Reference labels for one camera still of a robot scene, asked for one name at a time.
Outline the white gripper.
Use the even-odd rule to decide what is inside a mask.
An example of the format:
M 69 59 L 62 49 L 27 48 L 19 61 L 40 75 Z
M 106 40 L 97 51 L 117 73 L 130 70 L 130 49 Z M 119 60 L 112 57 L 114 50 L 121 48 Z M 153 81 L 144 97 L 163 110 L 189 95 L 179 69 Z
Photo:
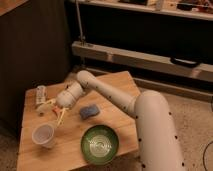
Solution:
M 65 116 L 66 111 L 68 108 L 72 108 L 78 99 L 83 95 L 84 91 L 82 86 L 78 82 L 74 82 L 72 85 L 68 86 L 62 92 L 60 92 L 56 97 L 56 104 L 63 108 L 61 110 L 61 115 L 57 121 L 56 126 L 60 126 L 62 120 Z M 55 105 L 55 99 L 50 99 L 45 103 L 41 104 L 37 107 L 37 112 L 46 112 L 52 109 Z

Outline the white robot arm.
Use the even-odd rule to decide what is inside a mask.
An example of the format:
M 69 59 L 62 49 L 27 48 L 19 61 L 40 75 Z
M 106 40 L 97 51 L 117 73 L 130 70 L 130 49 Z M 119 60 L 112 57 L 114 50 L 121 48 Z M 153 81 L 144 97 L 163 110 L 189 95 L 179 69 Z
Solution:
M 146 90 L 132 96 L 82 70 L 71 85 L 41 104 L 37 111 L 43 113 L 54 106 L 61 111 L 71 109 L 87 90 L 98 92 L 135 120 L 144 171 L 186 171 L 169 104 L 157 91 Z

